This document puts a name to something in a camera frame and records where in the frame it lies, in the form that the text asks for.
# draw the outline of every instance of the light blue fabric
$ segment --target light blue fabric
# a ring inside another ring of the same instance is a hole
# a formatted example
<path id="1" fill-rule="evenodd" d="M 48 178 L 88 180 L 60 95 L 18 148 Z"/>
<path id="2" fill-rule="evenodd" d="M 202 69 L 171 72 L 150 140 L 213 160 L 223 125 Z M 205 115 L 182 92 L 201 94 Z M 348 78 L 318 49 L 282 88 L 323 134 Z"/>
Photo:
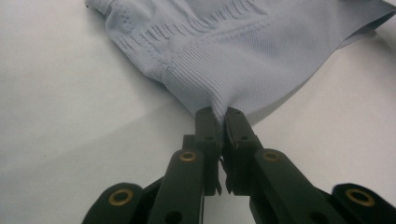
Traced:
<path id="1" fill-rule="evenodd" d="M 192 114 L 258 111 L 306 81 L 340 46 L 389 19 L 379 0 L 87 0 L 143 74 Z"/>

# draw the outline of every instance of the screw hole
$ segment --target screw hole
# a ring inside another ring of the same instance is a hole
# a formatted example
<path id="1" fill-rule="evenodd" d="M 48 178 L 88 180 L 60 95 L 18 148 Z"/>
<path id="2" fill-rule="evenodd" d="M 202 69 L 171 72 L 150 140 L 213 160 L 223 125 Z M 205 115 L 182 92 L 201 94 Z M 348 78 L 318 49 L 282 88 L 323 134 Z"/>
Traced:
<path id="1" fill-rule="evenodd" d="M 309 217 L 316 224 L 328 224 L 329 223 L 329 219 L 327 219 L 327 217 L 320 212 L 312 212 L 311 214 L 309 214 Z"/>
<path id="2" fill-rule="evenodd" d="M 169 212 L 166 214 L 165 223 L 166 224 L 178 224 L 181 222 L 182 215 L 179 212 Z"/>

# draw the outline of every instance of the pinched fabric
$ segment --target pinched fabric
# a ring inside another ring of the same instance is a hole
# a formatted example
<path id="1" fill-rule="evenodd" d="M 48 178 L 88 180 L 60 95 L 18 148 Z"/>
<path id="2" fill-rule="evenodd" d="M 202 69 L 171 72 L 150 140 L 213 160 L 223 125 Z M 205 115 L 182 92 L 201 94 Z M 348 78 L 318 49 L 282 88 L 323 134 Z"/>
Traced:
<path id="1" fill-rule="evenodd" d="M 147 77 L 192 114 L 258 111 L 311 77 L 338 48 L 388 20 L 380 0 L 86 0 Z"/>

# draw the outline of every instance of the ribbed knit texture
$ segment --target ribbed knit texture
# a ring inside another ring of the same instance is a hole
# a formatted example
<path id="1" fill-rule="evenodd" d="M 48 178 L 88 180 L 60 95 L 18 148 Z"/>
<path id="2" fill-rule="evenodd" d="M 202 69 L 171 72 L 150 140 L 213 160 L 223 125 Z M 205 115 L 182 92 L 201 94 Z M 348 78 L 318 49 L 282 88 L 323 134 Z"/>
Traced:
<path id="1" fill-rule="evenodd" d="M 306 81 L 340 46 L 388 20 L 379 0 L 87 0 L 111 39 L 192 114 L 250 114 Z"/>

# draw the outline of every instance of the white background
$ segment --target white background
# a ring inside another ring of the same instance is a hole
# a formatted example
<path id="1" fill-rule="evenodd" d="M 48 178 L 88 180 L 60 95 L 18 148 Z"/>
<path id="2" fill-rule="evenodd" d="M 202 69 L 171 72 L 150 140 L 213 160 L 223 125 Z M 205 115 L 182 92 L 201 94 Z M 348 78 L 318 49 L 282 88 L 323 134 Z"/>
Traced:
<path id="1" fill-rule="evenodd" d="M 320 189 L 352 182 L 396 205 L 396 18 L 277 106 L 249 117 L 265 147 Z M 80 223 L 106 188 L 162 176 L 193 124 L 82 0 L 2 1 L 0 223 Z M 205 199 L 205 224 L 253 222 L 248 198 Z"/>

